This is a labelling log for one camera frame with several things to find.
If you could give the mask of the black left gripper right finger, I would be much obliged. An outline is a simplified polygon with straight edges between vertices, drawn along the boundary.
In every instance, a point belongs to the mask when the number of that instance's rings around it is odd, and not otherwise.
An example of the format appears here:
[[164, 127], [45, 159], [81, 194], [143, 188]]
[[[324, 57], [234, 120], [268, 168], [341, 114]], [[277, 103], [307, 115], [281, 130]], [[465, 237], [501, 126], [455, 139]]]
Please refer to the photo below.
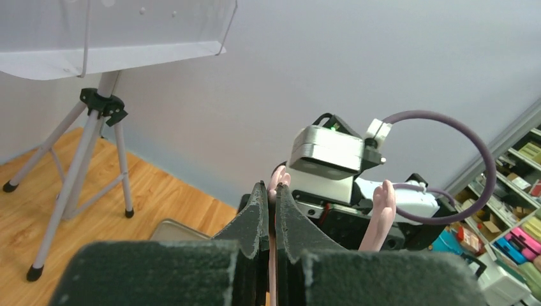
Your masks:
[[484, 305], [459, 256], [351, 251], [301, 214], [287, 186], [276, 189], [278, 305]]

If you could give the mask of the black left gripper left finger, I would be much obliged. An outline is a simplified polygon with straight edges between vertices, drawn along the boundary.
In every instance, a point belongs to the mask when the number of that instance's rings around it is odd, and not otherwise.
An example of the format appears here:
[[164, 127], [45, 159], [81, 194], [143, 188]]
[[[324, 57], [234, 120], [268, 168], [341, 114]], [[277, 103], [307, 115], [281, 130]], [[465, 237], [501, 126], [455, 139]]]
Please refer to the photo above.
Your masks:
[[267, 190], [208, 240], [99, 241], [72, 257], [51, 305], [264, 305]]

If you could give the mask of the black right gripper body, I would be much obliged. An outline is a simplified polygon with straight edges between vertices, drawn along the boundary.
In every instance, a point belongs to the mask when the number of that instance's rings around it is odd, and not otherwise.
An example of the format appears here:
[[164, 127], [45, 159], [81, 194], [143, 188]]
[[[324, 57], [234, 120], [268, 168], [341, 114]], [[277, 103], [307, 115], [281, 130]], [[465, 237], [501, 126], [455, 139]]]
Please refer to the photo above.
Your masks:
[[[250, 194], [241, 197], [237, 214], [248, 204]], [[370, 216], [352, 207], [325, 203], [316, 205], [296, 201], [297, 208], [322, 232], [346, 249], [357, 250], [366, 233]], [[404, 247], [405, 237], [398, 227], [392, 224], [381, 250], [398, 251]]]

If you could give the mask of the pink silicone tongs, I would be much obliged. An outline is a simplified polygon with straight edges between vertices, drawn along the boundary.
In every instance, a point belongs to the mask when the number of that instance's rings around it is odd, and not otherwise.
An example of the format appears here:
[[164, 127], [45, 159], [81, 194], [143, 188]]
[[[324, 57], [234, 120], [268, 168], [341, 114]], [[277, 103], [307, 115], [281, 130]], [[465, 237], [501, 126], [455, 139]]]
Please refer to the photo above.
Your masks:
[[[276, 204], [276, 188], [279, 184], [288, 186], [291, 182], [290, 174], [286, 172], [285, 166], [278, 166], [272, 173], [269, 185], [267, 186], [267, 197], [269, 207], [274, 208]], [[396, 216], [396, 196], [392, 183], [383, 181], [373, 193], [373, 212], [364, 237], [360, 243], [359, 251], [378, 252], [389, 233], [389, 230]], [[269, 224], [269, 304], [277, 305], [277, 268], [276, 268], [276, 234], [274, 225], [276, 216], [271, 214]]]

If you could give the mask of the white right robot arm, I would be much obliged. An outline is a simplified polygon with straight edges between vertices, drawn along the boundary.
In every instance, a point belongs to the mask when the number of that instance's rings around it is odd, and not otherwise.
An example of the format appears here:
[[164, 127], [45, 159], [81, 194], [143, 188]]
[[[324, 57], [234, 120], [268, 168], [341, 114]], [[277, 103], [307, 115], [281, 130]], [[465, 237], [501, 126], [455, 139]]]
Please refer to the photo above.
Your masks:
[[[354, 179], [329, 180], [291, 172], [290, 191], [298, 209], [328, 237], [346, 249], [357, 249], [367, 230], [373, 209], [373, 191], [380, 182]], [[426, 181], [414, 173], [405, 183], [394, 184], [396, 206], [423, 218], [449, 218], [456, 214], [454, 200], [442, 191], [429, 191]], [[424, 224], [396, 215], [382, 245], [384, 250], [419, 251], [430, 248], [451, 220]]]

